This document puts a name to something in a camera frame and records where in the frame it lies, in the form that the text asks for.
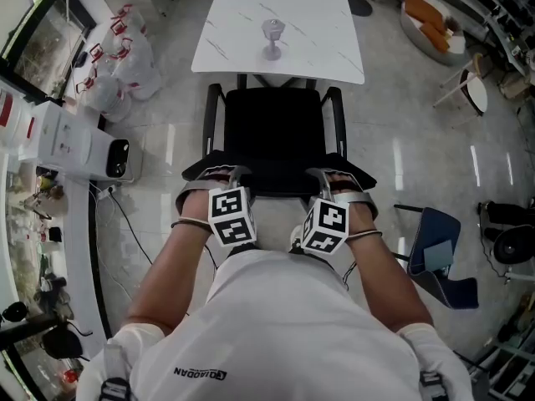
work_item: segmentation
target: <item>glossy floor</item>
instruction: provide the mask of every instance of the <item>glossy floor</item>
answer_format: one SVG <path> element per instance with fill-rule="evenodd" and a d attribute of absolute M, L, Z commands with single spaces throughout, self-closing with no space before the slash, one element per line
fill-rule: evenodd
<path fill-rule="evenodd" d="M 211 0 L 180 0 L 165 31 L 154 43 L 164 87 L 151 100 L 134 104 L 131 116 L 110 125 L 111 134 L 140 142 L 145 152 L 142 176 L 124 185 L 117 199 L 124 207 L 151 259 L 166 240 L 176 219 L 176 194 L 184 185 L 181 172 L 201 157 L 202 117 L 209 84 L 221 83 L 223 90 L 235 88 L 231 74 L 194 74 L 190 70 L 197 40 Z M 376 0 L 369 18 L 354 17 L 364 65 L 365 84 L 318 82 L 324 93 L 329 85 L 342 89 L 349 143 L 349 160 L 378 181 L 371 191 L 380 209 L 378 227 L 393 251 L 409 251 L 417 227 L 417 215 L 398 212 L 395 203 L 432 206 L 462 223 L 452 278 L 477 277 L 481 306 L 472 311 L 452 311 L 426 292 L 420 291 L 430 308 L 441 336 L 460 352 L 473 355 L 497 333 L 530 286 L 497 278 L 482 253 L 479 240 L 478 201 L 493 199 L 525 205 L 533 193 L 533 171 L 525 152 L 516 106 L 506 101 L 496 80 L 485 79 L 489 110 L 483 118 L 452 128 L 473 116 L 460 94 L 437 109 L 432 104 L 443 91 L 439 83 L 454 70 L 427 58 L 405 36 L 399 9 L 392 0 Z M 528 136 L 531 122 L 521 113 Z M 332 115 L 324 114 L 329 149 L 334 150 Z M 218 120 L 222 132 L 221 118 Z M 283 250 L 292 228 L 303 220 L 296 201 L 257 200 L 253 207 L 265 248 Z M 208 245 L 221 263 L 225 253 L 213 240 Z M 129 298 L 110 279 L 109 272 L 133 295 L 149 263 L 140 252 L 125 218 L 111 203 L 99 203 L 99 252 L 106 308 L 112 329 L 119 328 Z M 332 259 L 344 273 L 351 258 L 344 249 Z M 520 266 L 518 272 L 525 272 Z M 203 256 L 196 278 L 190 311 L 206 298 L 213 278 L 208 256 Z M 351 295 L 365 305 L 358 272 L 349 278 Z"/>

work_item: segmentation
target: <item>orange cushion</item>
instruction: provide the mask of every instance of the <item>orange cushion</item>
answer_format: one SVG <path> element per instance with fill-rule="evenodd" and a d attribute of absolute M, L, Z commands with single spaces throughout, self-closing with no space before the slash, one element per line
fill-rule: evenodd
<path fill-rule="evenodd" d="M 425 0 L 405 0 L 405 11 L 407 15 L 418 19 L 421 23 L 430 23 L 440 34 L 446 33 L 442 13 Z"/>
<path fill-rule="evenodd" d="M 441 52 L 446 53 L 450 45 L 446 41 L 446 38 L 436 31 L 435 27 L 430 23 L 424 23 L 420 27 L 420 31 L 433 43 L 433 46 Z"/>

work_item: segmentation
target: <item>marble tabletop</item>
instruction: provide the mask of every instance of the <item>marble tabletop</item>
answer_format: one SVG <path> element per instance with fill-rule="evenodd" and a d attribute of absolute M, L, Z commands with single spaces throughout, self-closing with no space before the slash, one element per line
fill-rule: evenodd
<path fill-rule="evenodd" d="M 282 55 L 267 61 L 262 23 L 274 18 L 286 24 L 277 41 Z M 348 0 L 214 0 L 191 71 L 364 83 Z"/>

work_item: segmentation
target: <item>white appliance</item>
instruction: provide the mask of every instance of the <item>white appliance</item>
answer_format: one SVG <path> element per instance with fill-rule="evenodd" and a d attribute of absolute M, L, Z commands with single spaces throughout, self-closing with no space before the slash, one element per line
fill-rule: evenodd
<path fill-rule="evenodd" d="M 139 178 L 142 152 L 132 141 L 116 139 L 50 101 L 35 106 L 32 116 L 19 160 L 94 180 Z"/>

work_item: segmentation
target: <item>blue chair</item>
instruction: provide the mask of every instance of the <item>blue chair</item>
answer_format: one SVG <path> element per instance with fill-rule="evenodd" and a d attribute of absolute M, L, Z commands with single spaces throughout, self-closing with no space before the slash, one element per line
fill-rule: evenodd
<path fill-rule="evenodd" d="M 407 274 L 420 287 L 434 298 L 451 309 L 476 309 L 477 280 L 474 277 L 452 281 L 447 272 L 429 272 L 425 269 L 424 250 L 444 241 L 451 241 L 451 249 L 455 252 L 461 223 L 452 216 L 433 208 L 417 208 L 415 206 L 394 205 L 400 210 L 420 212 L 420 225 L 410 256 L 394 254 L 396 258 L 407 261 Z"/>

